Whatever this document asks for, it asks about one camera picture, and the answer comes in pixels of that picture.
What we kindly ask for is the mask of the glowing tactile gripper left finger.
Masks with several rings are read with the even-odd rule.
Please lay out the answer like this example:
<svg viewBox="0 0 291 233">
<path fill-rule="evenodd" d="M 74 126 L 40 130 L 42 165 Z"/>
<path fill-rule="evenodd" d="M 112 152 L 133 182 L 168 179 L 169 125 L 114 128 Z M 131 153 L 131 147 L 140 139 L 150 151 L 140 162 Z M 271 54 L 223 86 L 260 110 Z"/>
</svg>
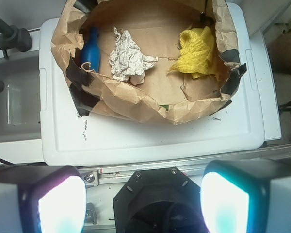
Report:
<svg viewBox="0 0 291 233">
<path fill-rule="evenodd" d="M 86 200 L 73 166 L 0 166 L 0 233 L 80 233 Z"/>
</svg>

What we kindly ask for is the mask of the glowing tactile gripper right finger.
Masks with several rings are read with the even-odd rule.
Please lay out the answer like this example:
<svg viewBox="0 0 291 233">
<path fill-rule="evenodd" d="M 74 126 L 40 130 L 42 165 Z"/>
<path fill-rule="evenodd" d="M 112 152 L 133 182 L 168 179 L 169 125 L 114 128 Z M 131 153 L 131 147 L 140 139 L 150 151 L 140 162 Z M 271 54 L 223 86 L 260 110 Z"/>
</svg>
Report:
<svg viewBox="0 0 291 233">
<path fill-rule="evenodd" d="M 291 159 L 213 160 L 200 203 L 211 233 L 291 233 Z"/>
</svg>

